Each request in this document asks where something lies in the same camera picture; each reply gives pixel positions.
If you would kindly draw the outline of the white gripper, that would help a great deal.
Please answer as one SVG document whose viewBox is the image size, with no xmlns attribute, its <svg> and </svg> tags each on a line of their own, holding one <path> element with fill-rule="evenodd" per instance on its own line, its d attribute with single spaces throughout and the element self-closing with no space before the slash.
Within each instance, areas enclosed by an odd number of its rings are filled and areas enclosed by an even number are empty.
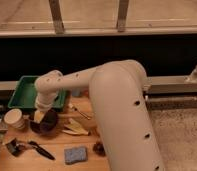
<svg viewBox="0 0 197 171">
<path fill-rule="evenodd" d="M 55 98 L 58 96 L 56 92 L 41 93 L 38 92 L 35 99 L 36 111 L 34 113 L 34 121 L 40 123 L 45 116 L 44 112 L 50 110 L 53 106 Z"/>
</svg>

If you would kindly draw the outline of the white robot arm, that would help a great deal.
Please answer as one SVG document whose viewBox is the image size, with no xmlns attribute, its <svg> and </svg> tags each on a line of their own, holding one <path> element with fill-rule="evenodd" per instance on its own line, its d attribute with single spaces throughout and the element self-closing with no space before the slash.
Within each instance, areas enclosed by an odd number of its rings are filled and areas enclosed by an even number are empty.
<svg viewBox="0 0 197 171">
<path fill-rule="evenodd" d="M 35 81 L 35 107 L 51 109 L 60 90 L 89 89 L 89 97 L 111 171 L 165 171 L 143 97 L 144 67 L 113 61 L 68 75 L 50 71 Z"/>
</svg>

